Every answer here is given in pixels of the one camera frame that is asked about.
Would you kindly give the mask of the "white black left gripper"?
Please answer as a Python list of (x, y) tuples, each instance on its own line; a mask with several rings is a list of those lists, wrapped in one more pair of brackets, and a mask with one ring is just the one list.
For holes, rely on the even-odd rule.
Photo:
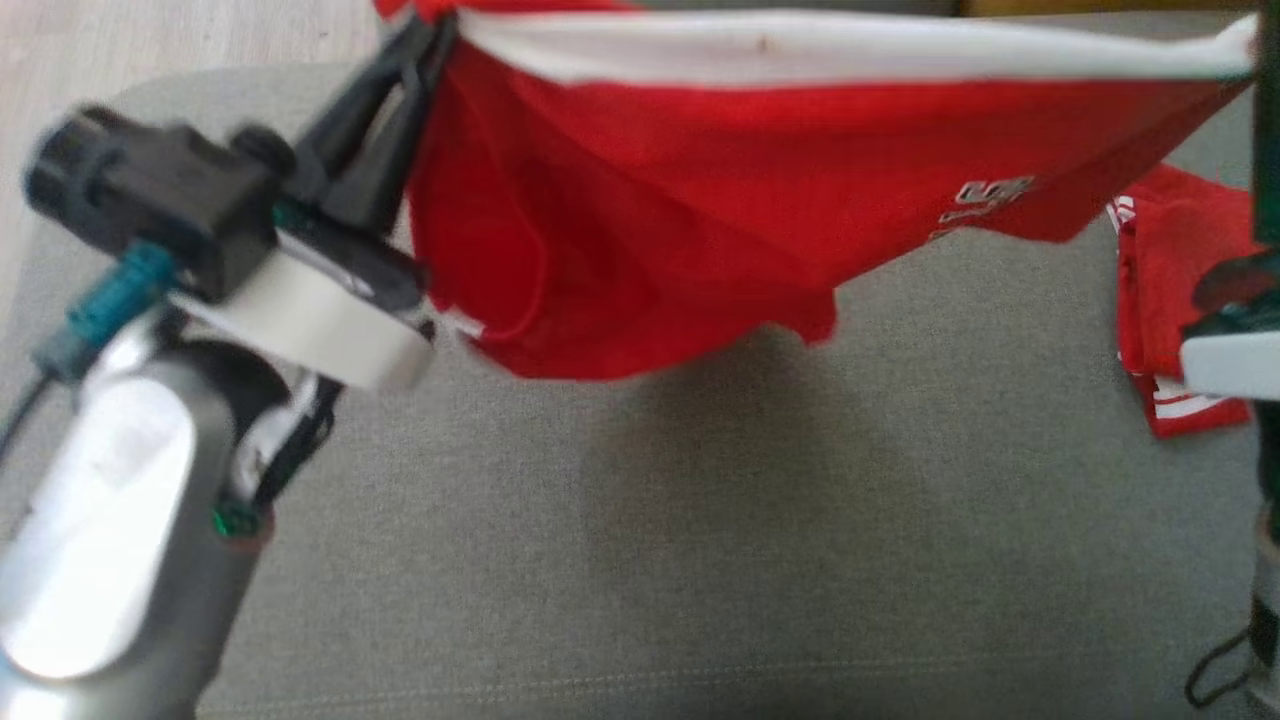
[(430, 24), (410, 19), (296, 143), (296, 200), (335, 201), (335, 219), (348, 227), (283, 200), (274, 208), (278, 247), (233, 293), (214, 302), (174, 291), (170, 301), (270, 359), (343, 386), (413, 389), (435, 357), (435, 325), (420, 269), (384, 234), (398, 219), (458, 32), (454, 12)]

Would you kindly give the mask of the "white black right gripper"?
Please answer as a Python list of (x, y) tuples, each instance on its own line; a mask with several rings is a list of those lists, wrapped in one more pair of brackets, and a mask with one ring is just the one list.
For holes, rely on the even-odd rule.
[[(1254, 46), (1254, 237), (1280, 246), (1280, 0), (1257, 0)], [(1211, 268), (1183, 329), (1187, 384), (1202, 393), (1280, 401), (1280, 250)]]

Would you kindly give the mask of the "red shorts with white stripes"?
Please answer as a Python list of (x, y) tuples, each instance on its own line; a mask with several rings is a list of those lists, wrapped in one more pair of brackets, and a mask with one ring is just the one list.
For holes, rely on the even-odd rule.
[(1245, 401), (1189, 389), (1181, 331), (1198, 314), (1201, 277), (1257, 250), (1245, 190), (1161, 164), (1106, 208), (1117, 236), (1117, 359), (1161, 439), (1244, 425)]

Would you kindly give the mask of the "red Bulls 23 jersey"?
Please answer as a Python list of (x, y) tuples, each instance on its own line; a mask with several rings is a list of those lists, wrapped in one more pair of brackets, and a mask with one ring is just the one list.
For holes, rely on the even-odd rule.
[(374, 0), (460, 37), (407, 187), (431, 301), (532, 379), (778, 325), (957, 231), (1062, 243), (1252, 82), (1258, 17), (1157, 40), (630, 0)]

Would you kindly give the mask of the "grey fabric sofa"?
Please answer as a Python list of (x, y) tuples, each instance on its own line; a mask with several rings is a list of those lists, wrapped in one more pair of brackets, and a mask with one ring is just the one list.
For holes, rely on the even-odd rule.
[(859, 275), (820, 342), (557, 380), (431, 301), (424, 136), (435, 357), (276, 500), (212, 716), (1170, 720), (1247, 625), (1254, 438), (1158, 442), (1117, 364), (1105, 206), (1158, 164), (1068, 242)]

